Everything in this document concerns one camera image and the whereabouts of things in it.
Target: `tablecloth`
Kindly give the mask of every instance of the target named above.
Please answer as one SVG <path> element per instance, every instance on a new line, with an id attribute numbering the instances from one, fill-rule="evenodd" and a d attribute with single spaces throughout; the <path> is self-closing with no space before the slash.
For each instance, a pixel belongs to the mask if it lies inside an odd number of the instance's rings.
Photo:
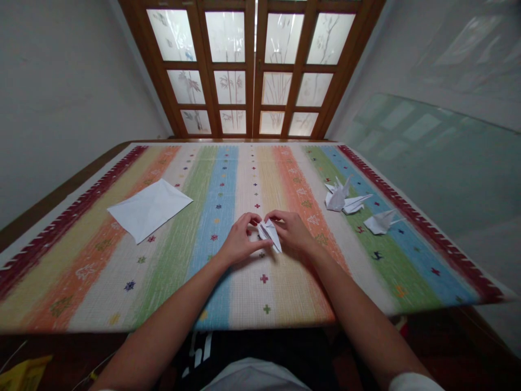
<path id="1" fill-rule="evenodd" d="M 324 183 L 351 175 L 350 197 L 373 194 L 365 208 L 326 210 Z M 107 208 L 160 178 L 194 202 L 136 245 Z M 345 145 L 135 143 L 0 255 L 0 331 L 134 330 L 216 254 L 242 213 L 273 209 L 298 212 L 387 315 L 512 297 Z M 373 235 L 363 221 L 390 209 L 405 220 Z M 334 321 L 306 260 L 260 250 L 225 274 L 195 328 Z"/>

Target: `square sheet of paper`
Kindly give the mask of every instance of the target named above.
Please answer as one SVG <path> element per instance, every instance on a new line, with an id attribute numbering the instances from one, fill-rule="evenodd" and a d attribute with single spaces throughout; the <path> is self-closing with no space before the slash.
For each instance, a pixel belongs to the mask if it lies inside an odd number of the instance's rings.
<path id="1" fill-rule="evenodd" d="M 107 210 L 140 244 L 152 232 L 179 213 L 193 199 L 164 179 Z"/>

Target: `paper crane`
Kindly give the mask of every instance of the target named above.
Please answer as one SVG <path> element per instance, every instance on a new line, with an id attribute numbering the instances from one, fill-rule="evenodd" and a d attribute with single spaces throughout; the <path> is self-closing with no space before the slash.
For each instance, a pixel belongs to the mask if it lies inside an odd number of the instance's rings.
<path id="1" fill-rule="evenodd" d="M 278 238 L 277 229 L 273 225 L 273 222 L 268 219 L 267 222 L 261 222 L 259 224 L 259 236 L 262 240 L 271 239 L 273 242 L 273 251 L 276 253 L 282 252 L 281 241 Z"/>
<path id="2" fill-rule="evenodd" d="M 364 201 L 372 197 L 372 194 L 362 195 L 360 197 L 346 198 L 344 201 L 344 208 L 342 209 L 346 215 L 358 212 L 364 208 Z"/>
<path id="3" fill-rule="evenodd" d="M 344 200 L 349 195 L 349 181 L 351 177 L 347 178 L 346 184 L 342 186 L 338 177 L 336 178 L 335 186 L 326 184 L 330 193 L 326 194 L 326 208 L 335 212 L 340 212 L 345 206 Z"/>
<path id="4" fill-rule="evenodd" d="M 375 235 L 386 234 L 393 224 L 405 220 L 403 218 L 400 220 L 396 220 L 395 222 L 392 221 L 393 217 L 395 216 L 395 213 L 396 209 L 378 213 L 377 215 L 371 216 L 366 221 L 364 221 L 364 224 Z"/>

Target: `white paper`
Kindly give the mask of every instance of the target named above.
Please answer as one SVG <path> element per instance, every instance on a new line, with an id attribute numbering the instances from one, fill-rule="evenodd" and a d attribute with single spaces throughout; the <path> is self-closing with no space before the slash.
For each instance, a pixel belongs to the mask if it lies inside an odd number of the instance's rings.
<path id="1" fill-rule="evenodd" d="M 364 208 L 364 201 L 367 198 L 371 198 L 373 195 L 362 195 L 360 197 L 346 198 L 344 201 L 344 208 L 342 209 L 345 214 L 350 215 L 351 213 L 358 212 Z"/>
<path id="2" fill-rule="evenodd" d="M 193 199 L 187 197 L 164 179 L 107 210 L 140 244 Z"/>
<path id="3" fill-rule="evenodd" d="M 351 177 L 347 178 L 346 184 L 342 186 L 338 177 L 336 184 L 325 184 L 330 193 L 326 194 L 326 209 L 335 212 L 340 212 L 344 207 L 344 199 L 349 195 L 349 181 Z"/>
<path id="4" fill-rule="evenodd" d="M 275 228 L 273 221 L 268 219 L 267 222 L 260 222 L 259 236 L 262 240 L 271 239 L 273 242 L 272 248 L 274 252 L 282 252 L 281 241 L 278 238 L 277 229 Z"/>
<path id="5" fill-rule="evenodd" d="M 377 215 L 371 216 L 366 221 L 364 221 L 364 224 L 369 230 L 375 234 L 386 234 L 389 228 L 402 220 L 400 219 L 396 221 L 392 221 L 396 213 L 396 209 L 392 209 L 387 212 L 378 213 Z"/>

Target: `hand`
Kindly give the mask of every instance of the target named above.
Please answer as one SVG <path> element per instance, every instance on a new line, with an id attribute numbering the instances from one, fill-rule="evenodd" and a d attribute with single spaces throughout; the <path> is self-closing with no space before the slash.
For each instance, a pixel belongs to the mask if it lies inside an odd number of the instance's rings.
<path id="1" fill-rule="evenodd" d="M 298 213 L 274 210 L 266 215 L 264 221 L 266 222 L 268 219 L 273 221 L 279 238 L 287 246 L 306 254 L 313 251 L 317 246 L 320 247 Z"/>
<path id="2" fill-rule="evenodd" d="M 254 251 L 273 245 L 271 240 L 250 242 L 248 239 L 248 224 L 256 226 L 262 218 L 256 213 L 245 213 L 232 225 L 228 237 L 217 253 L 228 266 L 246 259 Z"/>

